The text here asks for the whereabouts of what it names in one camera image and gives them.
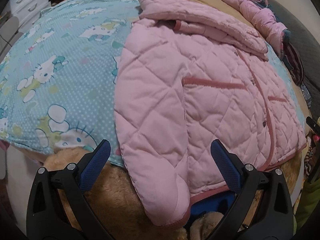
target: metal bolt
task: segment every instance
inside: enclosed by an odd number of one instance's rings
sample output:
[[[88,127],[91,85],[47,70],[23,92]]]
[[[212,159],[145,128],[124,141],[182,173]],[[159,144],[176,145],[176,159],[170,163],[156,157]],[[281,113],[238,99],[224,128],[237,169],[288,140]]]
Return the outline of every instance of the metal bolt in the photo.
[[[282,174],[281,169],[276,169],[276,174],[281,175]]]
[[[45,168],[44,167],[42,167],[42,168],[40,168],[39,170],[38,170],[38,173],[39,174],[42,174],[42,173],[44,173],[45,172]]]
[[[67,166],[67,169],[68,169],[69,171],[72,171],[72,170],[75,169],[75,167],[76,167],[76,164],[75,164],[75,163],[69,163],[68,166]]]
[[[253,171],[253,166],[251,164],[246,164],[245,165],[245,168],[248,170],[248,171]]]

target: blue gripper pad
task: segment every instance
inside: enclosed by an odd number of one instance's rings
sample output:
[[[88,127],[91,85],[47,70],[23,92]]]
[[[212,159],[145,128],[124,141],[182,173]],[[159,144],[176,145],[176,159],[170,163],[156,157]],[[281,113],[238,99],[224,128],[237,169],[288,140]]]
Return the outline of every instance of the blue gripper pad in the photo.
[[[80,175],[79,189],[82,194],[91,190],[93,184],[98,178],[102,168],[108,161],[111,153],[111,146],[108,141],[99,148],[97,153],[92,157],[88,165],[84,168]]]
[[[228,188],[239,194],[241,191],[241,175],[229,158],[229,152],[219,144],[219,140],[211,143],[211,156],[221,172]]]

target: dark gray cushion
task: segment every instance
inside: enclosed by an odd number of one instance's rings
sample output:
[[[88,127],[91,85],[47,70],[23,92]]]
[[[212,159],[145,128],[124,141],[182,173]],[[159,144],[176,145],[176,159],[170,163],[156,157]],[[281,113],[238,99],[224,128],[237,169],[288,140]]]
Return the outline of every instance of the dark gray cushion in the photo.
[[[271,10],[291,31],[290,42],[300,54],[304,69],[304,83],[311,96],[311,114],[317,120],[320,116],[320,44],[307,28],[286,8],[275,0],[268,0]]]

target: brown fur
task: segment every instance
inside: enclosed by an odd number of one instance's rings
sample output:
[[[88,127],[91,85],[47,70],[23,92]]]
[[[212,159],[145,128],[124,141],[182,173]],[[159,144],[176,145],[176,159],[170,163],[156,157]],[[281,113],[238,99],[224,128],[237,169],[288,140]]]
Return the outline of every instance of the brown fur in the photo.
[[[190,239],[206,239],[213,229],[218,225],[223,215],[219,212],[209,212],[193,222],[190,228]]]
[[[68,163],[77,163],[85,153],[87,151],[81,148],[64,149],[50,155],[44,166],[49,171],[61,170]],[[65,193],[61,190],[59,194],[71,225],[80,230]],[[183,228],[170,230],[154,226],[144,212],[129,174],[109,162],[103,167],[92,189],[85,193],[85,197],[101,223],[117,240],[187,240],[187,233]],[[205,223],[204,220],[202,218],[200,222],[201,231],[206,225],[212,224],[211,230],[217,224],[214,216],[208,217]],[[196,226],[193,226],[193,230],[199,231]]]

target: quilted jacket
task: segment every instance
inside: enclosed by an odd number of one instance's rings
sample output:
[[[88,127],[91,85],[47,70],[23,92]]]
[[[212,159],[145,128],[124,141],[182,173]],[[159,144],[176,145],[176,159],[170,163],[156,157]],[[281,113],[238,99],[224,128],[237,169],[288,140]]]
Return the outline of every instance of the quilted jacket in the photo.
[[[269,8],[261,8],[250,0],[222,0],[239,11],[243,17],[261,33],[273,47],[280,59],[283,58],[283,38],[286,26],[276,21],[276,17]]]
[[[180,227],[193,203],[227,190],[214,139],[266,170],[303,147],[304,131],[255,29],[187,0],[139,2],[118,70],[116,131],[146,214]]]

